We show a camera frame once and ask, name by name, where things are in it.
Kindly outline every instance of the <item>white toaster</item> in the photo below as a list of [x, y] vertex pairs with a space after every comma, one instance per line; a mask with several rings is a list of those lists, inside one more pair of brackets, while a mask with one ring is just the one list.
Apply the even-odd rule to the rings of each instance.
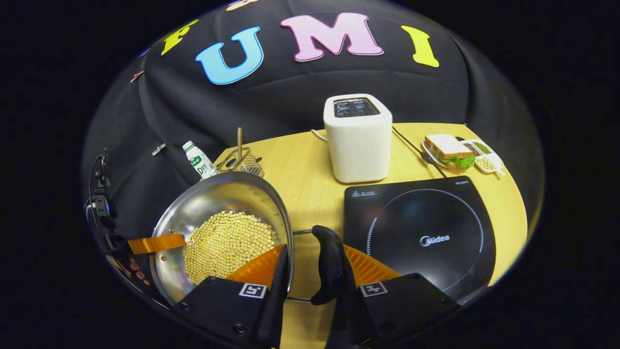
[[363, 93], [330, 97], [323, 123], [337, 180], [369, 182], [388, 175], [392, 113], [383, 103]]

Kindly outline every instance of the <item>pan handle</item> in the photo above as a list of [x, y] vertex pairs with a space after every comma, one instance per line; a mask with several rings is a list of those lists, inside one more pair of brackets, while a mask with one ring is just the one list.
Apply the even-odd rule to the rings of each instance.
[[312, 227], [312, 234], [321, 244], [321, 252], [319, 253], [321, 288], [310, 298], [310, 303], [319, 306], [343, 294], [345, 290], [346, 256], [342, 241], [330, 228], [315, 225]]

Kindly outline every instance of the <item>sandwich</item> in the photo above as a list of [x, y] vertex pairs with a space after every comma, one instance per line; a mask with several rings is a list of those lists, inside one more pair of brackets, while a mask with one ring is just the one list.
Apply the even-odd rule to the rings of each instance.
[[474, 152], [452, 135], [427, 135], [424, 146], [435, 159], [452, 170], [466, 170], [476, 159]]

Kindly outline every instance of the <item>midea logo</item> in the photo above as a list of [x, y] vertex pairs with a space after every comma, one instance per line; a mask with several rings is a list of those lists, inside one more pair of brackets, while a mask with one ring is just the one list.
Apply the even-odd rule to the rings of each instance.
[[450, 235], [446, 235], [444, 237], [422, 237], [420, 238], [420, 245], [423, 247], [430, 246], [433, 243], [444, 242], [450, 240]]

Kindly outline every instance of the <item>lettuce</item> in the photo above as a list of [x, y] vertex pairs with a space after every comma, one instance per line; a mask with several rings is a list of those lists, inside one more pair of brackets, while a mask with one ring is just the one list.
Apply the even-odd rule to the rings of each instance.
[[454, 163], [456, 166], [462, 168], [462, 169], [468, 169], [470, 168], [473, 164], [474, 161], [476, 160], [476, 156], [472, 155], [469, 158], [464, 158], [464, 159], [459, 159], [456, 155], [452, 156], [452, 158], [450, 159], [444, 159], [442, 157], [439, 156], [439, 153], [437, 152], [437, 150], [435, 150], [434, 148], [432, 149], [433, 154], [435, 154], [435, 158], [439, 159], [441, 162], [443, 163]]

